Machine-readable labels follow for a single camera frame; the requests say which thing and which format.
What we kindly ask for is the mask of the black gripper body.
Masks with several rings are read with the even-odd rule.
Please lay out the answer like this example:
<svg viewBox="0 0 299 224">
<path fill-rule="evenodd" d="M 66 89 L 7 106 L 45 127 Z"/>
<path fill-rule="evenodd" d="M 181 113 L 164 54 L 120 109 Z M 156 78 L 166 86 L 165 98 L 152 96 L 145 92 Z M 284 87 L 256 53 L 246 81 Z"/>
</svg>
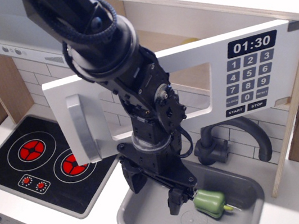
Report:
<svg viewBox="0 0 299 224">
<path fill-rule="evenodd" d="M 152 152 L 136 150 L 131 143 L 120 143 L 117 146 L 121 163 L 131 162 L 142 170 L 147 179 L 153 179 L 169 189 L 182 189 L 187 200 L 192 200 L 197 178 L 184 165 L 182 158 L 174 149 L 173 144 L 168 145 L 163 150 Z"/>
</svg>

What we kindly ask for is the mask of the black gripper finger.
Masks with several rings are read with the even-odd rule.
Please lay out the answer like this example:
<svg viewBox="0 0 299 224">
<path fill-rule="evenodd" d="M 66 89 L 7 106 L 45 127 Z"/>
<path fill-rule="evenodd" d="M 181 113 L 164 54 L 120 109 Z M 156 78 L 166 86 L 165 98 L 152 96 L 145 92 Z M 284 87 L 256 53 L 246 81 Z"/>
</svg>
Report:
<svg viewBox="0 0 299 224">
<path fill-rule="evenodd" d="M 184 191 L 179 188 L 170 189 L 168 195 L 167 202 L 170 214 L 176 216 L 179 214 L 182 204 L 187 201 L 187 197 Z"/>
<path fill-rule="evenodd" d="M 138 194 L 147 183 L 147 177 L 143 174 L 142 170 L 133 165 L 129 161 L 121 163 L 122 171 L 130 190 L 135 194 Z"/>
</svg>

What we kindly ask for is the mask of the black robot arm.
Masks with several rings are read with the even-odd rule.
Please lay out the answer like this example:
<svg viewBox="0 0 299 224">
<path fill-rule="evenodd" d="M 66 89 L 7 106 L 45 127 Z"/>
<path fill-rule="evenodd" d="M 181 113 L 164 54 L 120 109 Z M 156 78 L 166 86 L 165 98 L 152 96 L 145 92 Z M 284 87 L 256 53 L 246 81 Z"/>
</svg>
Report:
<svg viewBox="0 0 299 224">
<path fill-rule="evenodd" d="M 153 179 L 169 189 L 170 213 L 179 214 L 194 197 L 197 179 L 182 161 L 186 108 L 156 55 L 104 0 L 25 1 L 38 15 L 37 25 L 61 42 L 72 71 L 120 98 L 133 126 L 132 142 L 117 146 L 131 191 L 140 192 Z"/>
</svg>

